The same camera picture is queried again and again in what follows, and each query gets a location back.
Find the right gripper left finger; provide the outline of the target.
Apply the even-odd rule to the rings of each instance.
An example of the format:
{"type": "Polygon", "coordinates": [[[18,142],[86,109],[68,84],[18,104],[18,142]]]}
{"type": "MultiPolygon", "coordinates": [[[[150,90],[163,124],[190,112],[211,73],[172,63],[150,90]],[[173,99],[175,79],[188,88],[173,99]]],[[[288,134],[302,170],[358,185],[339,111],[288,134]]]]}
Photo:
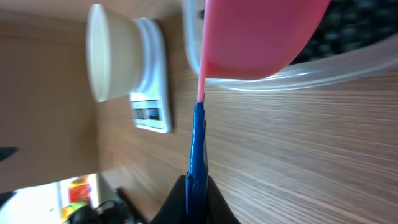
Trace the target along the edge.
{"type": "Polygon", "coordinates": [[[181,175],[150,224],[187,224],[185,175],[181,175]]]}

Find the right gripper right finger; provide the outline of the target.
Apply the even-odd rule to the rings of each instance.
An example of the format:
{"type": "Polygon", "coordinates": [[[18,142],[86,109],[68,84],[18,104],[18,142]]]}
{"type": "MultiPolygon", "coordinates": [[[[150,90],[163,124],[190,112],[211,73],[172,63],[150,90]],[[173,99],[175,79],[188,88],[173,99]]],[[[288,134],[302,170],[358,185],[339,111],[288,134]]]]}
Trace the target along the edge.
{"type": "Polygon", "coordinates": [[[206,200],[207,223],[240,224],[211,176],[208,176],[206,200]]]}

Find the pink scoop blue handle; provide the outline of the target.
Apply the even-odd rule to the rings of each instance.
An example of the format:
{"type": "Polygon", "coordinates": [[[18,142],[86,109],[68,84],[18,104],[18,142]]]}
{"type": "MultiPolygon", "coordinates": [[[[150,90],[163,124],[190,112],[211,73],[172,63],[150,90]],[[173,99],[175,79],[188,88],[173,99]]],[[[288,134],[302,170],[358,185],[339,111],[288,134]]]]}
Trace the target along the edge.
{"type": "Polygon", "coordinates": [[[186,177],[186,213],[190,223],[201,223],[206,218],[205,80],[258,80],[279,72],[305,47],[329,3],[329,0],[206,2],[190,166],[186,177]]]}

